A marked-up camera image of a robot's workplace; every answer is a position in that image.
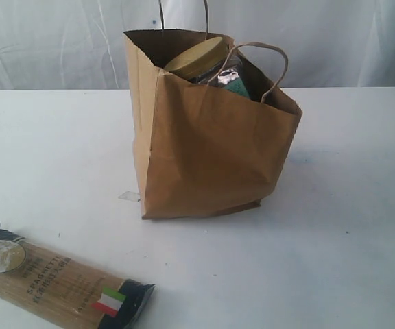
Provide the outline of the brown paper bag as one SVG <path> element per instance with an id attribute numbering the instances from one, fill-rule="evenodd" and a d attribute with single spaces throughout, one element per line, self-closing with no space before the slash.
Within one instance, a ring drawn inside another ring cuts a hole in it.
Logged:
<path id="1" fill-rule="evenodd" d="M 257 207 L 280 177 L 302 117 L 278 82 L 238 56 L 247 96 L 195 84 L 166 69 L 209 31 L 128 30 L 125 40 L 134 118 L 134 163 L 144 219 L 210 217 Z"/>

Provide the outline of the white backdrop curtain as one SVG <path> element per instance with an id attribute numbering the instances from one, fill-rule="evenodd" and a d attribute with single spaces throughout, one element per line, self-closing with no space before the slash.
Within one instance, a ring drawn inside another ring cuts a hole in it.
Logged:
<path id="1" fill-rule="evenodd" d="M 284 87 L 395 87 L 395 1 L 0 1 L 0 89 L 128 87 L 123 33 L 192 29 L 284 49 Z"/>

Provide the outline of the clear tape piece on table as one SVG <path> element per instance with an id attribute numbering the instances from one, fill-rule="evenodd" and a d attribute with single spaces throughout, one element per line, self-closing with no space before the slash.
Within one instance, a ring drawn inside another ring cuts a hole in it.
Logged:
<path id="1" fill-rule="evenodd" d="M 132 192 L 132 191 L 126 191 L 122 194 L 120 194 L 119 199 L 129 201 L 129 202 L 140 202 L 141 197 L 139 193 Z"/>

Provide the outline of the spaghetti packet with Italian flag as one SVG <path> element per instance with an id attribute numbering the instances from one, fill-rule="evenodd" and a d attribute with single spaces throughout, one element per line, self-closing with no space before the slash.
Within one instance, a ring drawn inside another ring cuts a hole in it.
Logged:
<path id="1" fill-rule="evenodd" d="M 132 328 L 154 289 L 30 243 L 0 224 L 0 298 L 61 328 Z"/>

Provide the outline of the clear jar with yellow lid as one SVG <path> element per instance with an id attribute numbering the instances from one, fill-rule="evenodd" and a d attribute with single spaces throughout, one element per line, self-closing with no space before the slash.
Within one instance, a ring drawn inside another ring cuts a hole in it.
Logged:
<path id="1" fill-rule="evenodd" d="M 164 70 L 191 83 L 223 88 L 248 98 L 243 62 L 239 56 L 228 54 L 228 44 L 222 37 L 209 38 L 177 55 Z"/>

